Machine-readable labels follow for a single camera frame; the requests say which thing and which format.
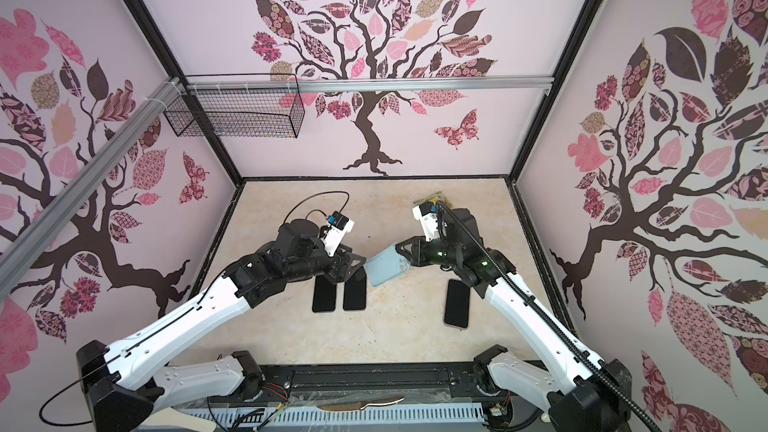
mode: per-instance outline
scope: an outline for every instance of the wire basket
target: wire basket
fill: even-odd
[[[291,137],[299,136],[304,119],[299,83],[295,74],[268,75],[275,86],[258,88],[212,88],[210,84],[188,86],[165,111],[165,118],[179,137],[202,136],[196,112],[210,121],[217,136]]]

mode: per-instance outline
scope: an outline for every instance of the black cable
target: black cable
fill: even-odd
[[[320,210],[319,208],[313,208],[312,210],[310,210],[310,213],[309,213],[309,214],[307,214],[306,216],[304,216],[304,219],[306,220],[306,219],[307,219],[307,218],[308,218],[308,217],[309,217],[309,216],[312,214],[312,212],[320,212],[320,213],[322,214],[322,216],[323,216],[323,217],[328,217],[328,214],[324,213],[324,212],[323,212],[322,210]]]
[[[589,371],[595,377],[597,377],[600,380],[600,382],[603,383],[603,385],[606,388],[608,388],[611,392],[613,392],[614,395],[616,395],[616,397],[618,397],[620,400],[625,402],[626,405],[629,406],[629,408],[634,412],[634,414],[638,416],[638,418],[643,422],[643,424],[645,424],[645,427],[648,427],[648,429],[652,430],[652,432],[661,432],[661,429],[659,428],[659,426],[656,425],[656,423],[648,416],[648,414],[645,413],[643,409],[640,408],[640,406],[634,400],[632,400],[632,398],[627,397],[624,394],[624,392],[622,392],[621,389],[619,389],[619,387],[606,374],[604,374],[602,370],[595,367],[595,365],[592,364],[590,360],[587,360],[581,357],[581,351],[578,349],[578,347],[576,347],[576,344],[574,344],[574,342],[571,341],[571,339],[568,338],[567,335],[565,335],[565,332],[563,332],[562,327],[556,324],[555,321],[546,312],[544,312],[542,308],[539,307],[538,304],[536,304],[536,302],[532,300],[531,297],[526,295],[526,293],[507,276],[507,274],[504,272],[504,269],[501,266],[499,266],[499,264],[496,263],[494,257],[491,256],[491,254],[487,250],[485,250],[485,247],[483,247],[479,239],[477,239],[475,235],[472,234],[472,232],[464,224],[464,222],[462,222],[461,220],[459,220],[458,217],[456,217],[456,214],[453,213],[450,207],[448,207],[442,201],[437,202],[436,205],[438,208],[442,208],[449,216],[451,216],[451,218],[456,223],[456,225],[459,226],[464,231],[464,233],[472,239],[475,245],[477,245],[480,248],[480,250],[483,251],[483,254],[485,254],[485,256],[488,258],[490,263],[493,264],[494,267],[496,267],[496,269],[502,274],[502,278],[504,279],[504,282],[506,282],[507,285],[509,285],[509,287],[518,296],[520,296],[521,299],[523,299],[526,305],[531,307],[531,309],[534,312],[536,312],[536,314],[540,318],[542,318],[542,320],[546,323],[546,325],[549,326],[549,328],[555,333],[555,335],[557,335],[558,338],[563,342],[563,344],[565,344],[565,347],[567,347],[568,350],[570,350],[571,353],[576,358],[578,358],[584,364],[584,366],[587,369],[589,369]],[[442,224],[438,223],[438,229],[440,229],[441,226]]]
[[[70,385],[68,385],[67,387],[61,389],[59,392],[56,392],[56,394],[54,394],[53,397],[51,397],[50,399],[46,400],[45,403],[42,405],[42,407],[40,407],[40,410],[38,411],[38,417],[40,417],[40,420],[42,420],[45,424],[52,425],[54,427],[74,427],[76,425],[86,425],[86,424],[90,424],[91,422],[93,422],[92,420],[89,420],[88,422],[77,422],[76,424],[57,424],[55,422],[51,422],[50,420],[44,418],[43,417],[43,410],[48,406],[48,404],[50,404],[53,401],[53,399],[55,399],[59,395],[62,395],[69,388],[79,384],[80,382],[83,381],[83,379],[85,379],[86,377],[88,377],[92,373],[96,372],[97,370],[101,369],[102,367],[107,367],[108,365],[110,365],[112,363],[113,360],[116,360],[119,357],[120,357],[120,355],[116,355],[115,357],[112,357],[108,361],[104,362],[102,365],[99,365],[95,369],[93,369],[90,372],[88,372],[86,375],[82,376],[80,379],[77,379],[76,381],[74,381]]]
[[[342,210],[344,210],[344,207],[346,207],[346,204],[347,204],[347,203],[350,201],[350,193],[349,193],[349,192],[345,192],[345,191],[343,191],[343,190],[329,190],[329,191],[327,191],[327,192],[319,192],[319,193],[317,193],[317,194],[312,194],[312,196],[309,196],[309,197],[305,198],[304,200],[302,200],[301,202],[299,202],[298,204],[296,204],[296,206],[295,206],[295,207],[293,207],[293,208],[290,210],[290,212],[288,212],[288,214],[286,215],[286,217],[283,219],[283,224],[284,224],[284,223],[286,223],[286,222],[288,222],[288,217],[290,217],[290,215],[293,213],[293,211],[294,211],[294,210],[296,210],[296,209],[297,209],[297,208],[298,208],[300,205],[302,205],[304,202],[306,202],[306,201],[310,200],[310,199],[311,199],[311,198],[313,198],[313,197],[317,197],[317,196],[324,196],[325,194],[346,194],[346,200],[344,201],[344,205],[343,205],[343,206],[341,206],[341,208],[339,209],[339,213],[341,213],[341,211],[342,211]]]

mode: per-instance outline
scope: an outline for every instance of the beige marble surface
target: beige marble surface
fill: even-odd
[[[443,191],[454,207],[476,217],[485,245],[502,251],[522,274],[533,293],[549,307],[512,199],[500,178],[420,180],[339,180],[312,182],[250,182],[214,258],[206,286],[222,268],[274,240],[283,217],[302,198],[326,190],[346,190],[350,203],[344,214],[355,221],[343,243],[354,253],[372,257],[389,245],[422,230],[413,218],[412,202]],[[302,204],[292,218],[313,208],[331,213],[344,196],[321,196]],[[310,218],[320,223],[314,213]],[[438,266],[411,268],[372,287],[365,311],[342,309],[342,285],[336,310],[314,314],[314,281],[288,284],[282,294],[218,327],[174,361],[191,364],[218,354],[249,350],[262,364],[335,364],[472,360],[486,348],[501,344],[518,357],[535,359],[517,330],[473,291],[469,327],[450,328],[442,322],[452,272]]]

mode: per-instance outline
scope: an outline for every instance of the black smartphone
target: black smartphone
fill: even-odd
[[[469,287],[462,281],[454,279],[448,281],[446,315],[442,320],[447,326],[469,327],[469,292]]]
[[[312,312],[333,312],[336,310],[336,286],[325,275],[315,277],[315,293],[312,296]]]
[[[368,275],[366,270],[360,267],[350,280],[344,282],[344,310],[345,311],[364,311],[366,310],[366,292],[368,289]]]

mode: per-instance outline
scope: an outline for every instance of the wall mural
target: wall mural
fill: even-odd
[[[0,235],[10,242],[95,156],[97,144],[112,138],[110,124],[127,120],[137,105],[131,81],[110,91],[102,65],[96,60],[86,66],[83,53],[66,34],[45,25],[49,43],[36,32],[37,22],[26,10],[14,11],[14,23],[0,18],[0,68],[10,81],[0,83],[0,106],[8,118],[4,137],[11,137],[0,138],[0,183],[5,192],[0,194],[0,222],[5,223]],[[42,60],[52,47],[60,52],[59,64]],[[17,78],[28,72],[41,75],[29,92],[14,90]],[[34,288],[33,299],[24,306],[11,297],[5,299],[0,314],[0,401],[10,391],[5,375],[29,364],[27,352],[36,349],[37,332],[66,342],[68,321],[92,312],[97,302],[107,300],[100,296],[108,289],[129,285],[150,289],[159,317],[169,301],[181,301],[189,289],[175,287],[189,260],[166,275],[118,260],[118,248],[130,244],[130,229],[141,226],[130,211],[161,199],[153,192],[168,154],[168,149],[153,148],[160,133],[157,119],[72,217],[76,234],[64,238],[60,234],[33,264],[32,270],[41,269],[43,275],[33,273],[40,278],[20,282],[12,290]],[[190,178],[180,202],[202,199],[200,183],[208,172],[186,152],[178,164]],[[20,226],[12,228],[9,223]]]
[[[483,13],[471,10],[476,0],[420,0],[416,6],[411,0],[326,0],[319,10],[305,9],[305,1],[256,0],[269,33],[257,32],[251,48],[264,61],[274,62],[274,80],[282,78],[280,73],[295,73],[301,80],[484,76],[495,62],[475,57],[492,40],[490,35],[470,36]],[[296,62],[279,60],[283,54]],[[306,106],[314,103],[318,116],[328,112],[336,120],[350,118],[360,130],[367,149],[345,170],[368,164],[372,172],[386,176],[379,164],[402,161],[382,150],[370,114],[400,114],[402,106],[427,114],[425,106],[446,106],[464,97],[457,90],[410,95],[386,90],[308,93],[302,100]],[[293,97],[284,103],[290,107]],[[458,149],[464,139],[476,138],[476,121],[473,110],[460,126],[440,127],[435,133]]]
[[[656,35],[666,43],[665,57],[652,58],[641,42],[620,75],[620,86],[614,75],[598,84],[597,111],[582,121],[584,132],[568,146],[575,166],[585,172],[576,188],[584,190],[582,207],[591,219],[586,245],[577,262],[550,251],[565,272],[566,299],[571,290],[585,320],[582,281],[606,246],[610,253],[616,251],[617,261],[628,264],[630,281],[640,282],[640,273],[648,271],[650,320],[659,323],[666,309],[683,347],[731,390],[733,347],[744,368],[738,373],[746,372],[766,394],[768,341],[742,333],[768,336],[765,320],[748,310],[764,299],[768,284],[734,277],[735,270],[718,272],[707,259],[743,258],[768,267],[764,253],[733,242],[743,235],[768,239],[768,209],[754,204],[768,196],[768,165],[751,170],[741,165],[768,154],[768,132],[761,131],[768,100],[732,106],[748,85],[755,90],[768,84],[767,10],[768,0],[734,0],[730,7],[727,0],[693,0],[693,22],[700,34],[682,26],[660,30]],[[705,46],[713,39],[714,55]],[[750,41],[762,67],[753,64]],[[714,64],[712,73],[706,73],[707,63]],[[668,73],[684,80],[675,83],[705,85],[713,99],[683,87],[665,87]],[[646,137],[647,130],[659,128]],[[710,178],[709,185],[684,184],[696,175]],[[725,196],[744,203],[727,208]],[[698,246],[675,250],[680,238],[697,239]],[[715,240],[718,245],[711,245]],[[676,289],[682,284],[696,296]],[[711,303],[713,298],[730,303]],[[650,384],[643,388],[648,409],[659,420],[671,418],[671,430],[728,430],[696,407],[675,404],[645,353],[644,369]]]

